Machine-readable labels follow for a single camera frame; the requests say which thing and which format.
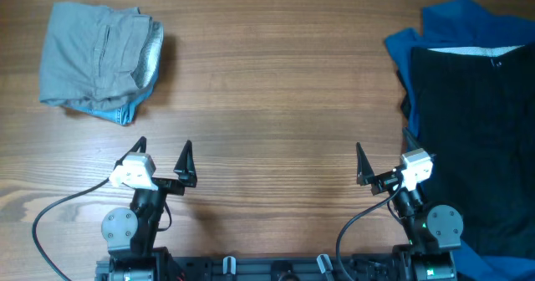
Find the black fabric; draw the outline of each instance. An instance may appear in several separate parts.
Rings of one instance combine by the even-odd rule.
[[[474,279],[463,275],[462,273],[457,273],[457,281],[474,281]]]
[[[425,193],[464,214],[477,253],[535,259],[535,44],[496,58],[414,48]]]
[[[401,75],[401,72],[397,70],[395,71],[395,75],[398,77],[401,85],[403,85],[403,89],[407,91],[407,87],[405,86],[405,81],[403,81],[403,75]],[[405,97],[403,97],[403,101],[401,101],[400,109],[406,119],[409,119],[411,107],[412,105],[410,104],[409,95],[405,93]]]

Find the clothing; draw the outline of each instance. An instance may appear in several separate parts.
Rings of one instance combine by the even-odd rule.
[[[414,47],[494,48],[521,46],[535,41],[535,22],[510,16],[495,16],[472,0],[455,0],[438,4],[424,8],[422,13],[423,35],[420,36],[411,28],[393,34],[385,40],[386,48],[398,66],[399,79],[407,91],[402,110],[408,117],[410,131],[416,136],[420,132],[420,105],[417,104],[410,74],[411,52]],[[426,181],[425,187],[432,185],[432,182],[432,180]],[[478,194],[478,192],[459,193]],[[483,202],[492,203],[493,201],[488,198]],[[476,280],[535,279],[533,276],[528,277],[530,273],[535,274],[533,260],[513,257],[480,257],[465,242],[461,243],[462,248],[454,251],[454,258],[457,270],[466,276]]]
[[[409,130],[419,134],[418,104],[410,77],[410,52],[414,47],[446,48],[520,46],[535,41],[535,22],[496,16],[472,0],[455,0],[422,10],[424,34],[409,28],[390,35],[386,48],[397,64],[410,100]]]
[[[411,87],[419,140],[437,154],[425,194],[456,204],[465,223],[462,239],[493,256],[478,259],[463,246],[454,252],[458,270],[475,279],[510,280],[535,273],[535,261],[528,260],[535,259],[535,43],[483,54],[492,56],[413,48]],[[474,268],[480,271],[470,272]]]
[[[157,79],[161,23],[138,8],[55,3],[39,70],[39,100],[67,106],[119,124]]]

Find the gray cloth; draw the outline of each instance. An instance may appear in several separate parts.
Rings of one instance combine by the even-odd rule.
[[[55,3],[39,70],[39,100],[118,109],[152,88],[162,39],[161,24],[138,8]]]

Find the wooden table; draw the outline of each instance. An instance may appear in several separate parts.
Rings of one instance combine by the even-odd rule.
[[[383,39],[420,27],[447,0],[73,0],[139,6],[165,25],[160,79],[123,127],[38,102],[38,66],[53,2],[0,0],[0,280],[58,279],[30,228],[49,203],[105,179],[144,135],[157,176],[193,141],[199,182],[169,197],[173,255],[334,253],[340,228],[385,198],[355,183],[355,142],[376,171],[398,163],[404,90]],[[477,0],[535,18],[533,0]],[[132,191],[107,185],[54,208],[43,247],[72,279],[106,258],[104,215]],[[385,208],[356,223],[344,253],[405,242]]]

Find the blue shirt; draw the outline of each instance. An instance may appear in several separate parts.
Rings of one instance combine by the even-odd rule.
[[[422,16],[423,35],[408,28],[385,40],[386,48],[398,66],[409,95],[409,129],[414,135],[419,133],[420,121],[418,104],[410,82],[412,48],[496,48],[535,41],[535,22],[512,16],[496,16],[472,0],[455,0],[424,8]],[[475,280],[535,280],[535,260],[480,257],[464,242],[462,248],[453,254],[457,270]]]

